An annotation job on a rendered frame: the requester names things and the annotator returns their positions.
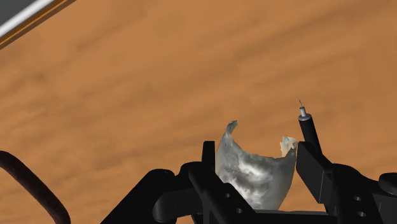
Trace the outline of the black pen with silver tip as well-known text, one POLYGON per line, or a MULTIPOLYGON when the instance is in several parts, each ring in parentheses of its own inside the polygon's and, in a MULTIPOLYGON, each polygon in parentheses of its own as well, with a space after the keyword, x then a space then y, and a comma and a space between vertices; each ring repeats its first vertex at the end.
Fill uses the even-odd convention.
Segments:
POLYGON ((305 142, 310 143, 315 148, 315 152, 318 154, 322 154, 321 145, 319 143, 319 138, 316 132, 316 128, 314 125, 313 117, 310 113, 308 113, 305 107, 300 103, 300 115, 298 117, 298 121, 300 124, 300 128, 303 134, 303 138, 305 142))

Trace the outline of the dark brown curved rim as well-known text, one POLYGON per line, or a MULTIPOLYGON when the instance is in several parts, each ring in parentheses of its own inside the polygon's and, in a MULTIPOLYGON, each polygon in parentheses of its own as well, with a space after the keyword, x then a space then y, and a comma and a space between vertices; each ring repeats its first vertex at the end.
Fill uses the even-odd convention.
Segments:
POLYGON ((0 150, 0 168, 18 182, 52 217, 54 224, 71 224, 67 209, 56 195, 16 156, 0 150))

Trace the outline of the grey white crumpled shell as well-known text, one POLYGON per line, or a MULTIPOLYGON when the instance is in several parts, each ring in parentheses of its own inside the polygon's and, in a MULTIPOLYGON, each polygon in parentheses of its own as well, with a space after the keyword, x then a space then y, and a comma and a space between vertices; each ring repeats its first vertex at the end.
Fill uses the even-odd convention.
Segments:
POLYGON ((215 153, 215 173, 230 183, 253 209, 278 210, 291 188, 296 164, 296 139, 284 136, 281 156, 244 151, 233 139, 237 121, 230 122, 215 153))

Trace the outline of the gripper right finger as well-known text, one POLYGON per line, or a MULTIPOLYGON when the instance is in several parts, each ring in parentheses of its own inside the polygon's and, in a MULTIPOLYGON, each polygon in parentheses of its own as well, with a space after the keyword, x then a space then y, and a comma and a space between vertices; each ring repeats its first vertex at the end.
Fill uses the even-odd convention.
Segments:
POLYGON ((306 142, 298 143, 296 171, 338 224, 397 224, 397 172, 383 173, 376 181, 330 162, 306 142))

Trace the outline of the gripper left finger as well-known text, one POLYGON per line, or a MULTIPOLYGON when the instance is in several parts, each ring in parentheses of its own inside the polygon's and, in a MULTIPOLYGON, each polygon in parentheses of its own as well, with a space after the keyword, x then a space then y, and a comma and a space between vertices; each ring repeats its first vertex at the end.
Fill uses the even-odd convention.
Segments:
POLYGON ((236 189, 214 172, 215 143, 203 143, 202 159, 179 174, 153 169, 101 221, 101 224, 176 224, 193 216, 195 224, 258 224, 258 216, 236 189))

